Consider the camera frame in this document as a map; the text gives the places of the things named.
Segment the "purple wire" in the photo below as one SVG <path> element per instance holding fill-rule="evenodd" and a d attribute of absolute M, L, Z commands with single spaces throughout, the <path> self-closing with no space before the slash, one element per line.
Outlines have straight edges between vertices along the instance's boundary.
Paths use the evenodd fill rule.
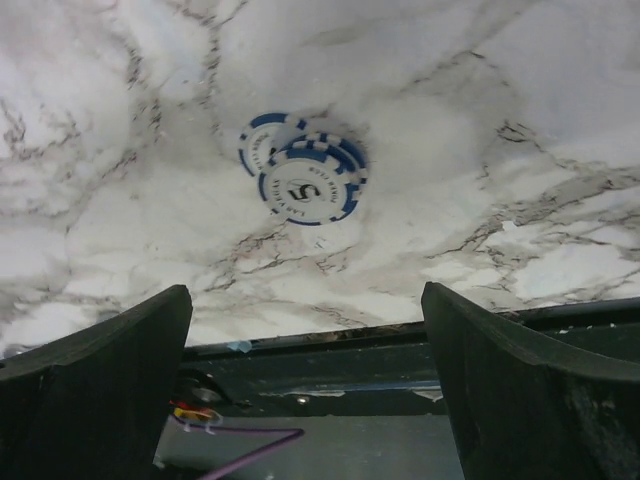
<path fill-rule="evenodd" d="M 250 463 L 259 460 L 262 457 L 271 455 L 272 453 L 286 447 L 290 443 L 298 440 L 304 435 L 304 430 L 301 428 L 232 428 L 232 427 L 206 427 L 203 425 L 193 425 L 187 422 L 183 422 L 173 415 L 171 416 L 179 425 L 188 424 L 189 427 L 205 430 L 210 433 L 226 433 L 231 435 L 251 435 L 251 436 L 265 436 L 265 435 L 282 435 L 287 436 L 276 440 L 268 445 L 257 448 L 252 452 L 242 455 L 236 458 L 232 462 L 223 465 L 222 467 L 207 473 L 204 477 L 200 477 L 198 480 L 218 480 L 225 475 L 235 472 L 239 468 L 246 467 Z"/>

